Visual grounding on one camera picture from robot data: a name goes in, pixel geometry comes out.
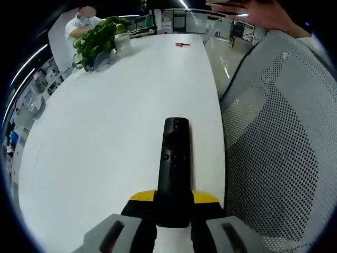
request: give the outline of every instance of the person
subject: person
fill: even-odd
[[[228,5],[212,5],[211,8],[214,12],[237,13],[236,15],[228,15],[226,17],[255,26],[261,26],[268,30],[279,30],[287,33],[315,52],[327,65],[333,66],[318,39],[302,27],[296,25],[276,0],[231,0],[229,2],[223,0],[218,2]]]
[[[86,34],[103,20],[96,17],[96,9],[91,6],[81,5],[78,7],[78,13],[65,26],[65,38],[68,42],[71,59],[76,55],[76,49],[73,43],[76,38]]]

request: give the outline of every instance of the floor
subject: floor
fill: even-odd
[[[217,92],[221,97],[245,53],[235,51],[228,40],[219,37],[212,37],[205,47],[210,59]]]

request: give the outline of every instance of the wall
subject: wall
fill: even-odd
[[[77,9],[63,13],[48,32],[49,44],[58,69],[63,72],[71,67],[72,59],[69,53],[64,32],[66,24],[76,16]]]

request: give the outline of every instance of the ceiling light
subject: ceiling light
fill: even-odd
[[[182,5],[184,5],[184,7],[186,8],[186,9],[190,9],[186,4],[185,4],[185,2],[183,1],[183,0],[179,0],[180,1],[180,3],[182,4]]]
[[[13,80],[11,81],[10,86],[12,86],[13,82],[15,81],[15,79],[17,78],[17,76],[21,73],[21,71],[24,69],[25,66],[27,66],[27,64],[35,57],[39,54],[39,52],[41,52],[43,49],[45,49],[48,45],[44,45],[43,47],[41,47],[39,50],[37,50],[35,52],[35,54],[33,54],[23,65],[22,67],[19,69],[19,71],[16,73],[16,75],[14,76]]]
[[[139,17],[139,15],[124,15],[124,16],[119,16],[119,17]]]
[[[5,119],[7,117],[7,113],[9,111],[9,109],[11,108],[12,106],[12,103],[16,97],[16,95],[18,94],[19,90],[21,89],[22,85],[24,85],[24,83],[27,81],[27,79],[30,77],[31,74],[33,74],[33,72],[35,71],[35,68],[32,69],[32,71],[30,71],[30,73],[26,76],[26,78],[22,81],[22,83],[20,84],[20,86],[17,88],[16,92],[14,93],[14,95],[12,96],[12,99],[11,101],[9,102],[8,106],[7,106],[7,109],[6,109],[6,112],[5,112],[5,115],[4,115],[4,119],[2,120],[2,126],[4,126],[4,122],[5,122]]]

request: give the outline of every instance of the white shirt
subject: white shirt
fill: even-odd
[[[70,36],[71,32],[77,28],[93,29],[96,25],[99,24],[100,21],[102,21],[102,19],[96,16],[93,16],[90,18],[84,18],[84,17],[79,17],[79,14],[77,13],[76,16],[72,20],[70,20],[68,24],[65,26],[65,39],[67,40],[70,57],[72,60],[74,58],[74,55],[77,54],[77,51],[73,46],[75,38]]]

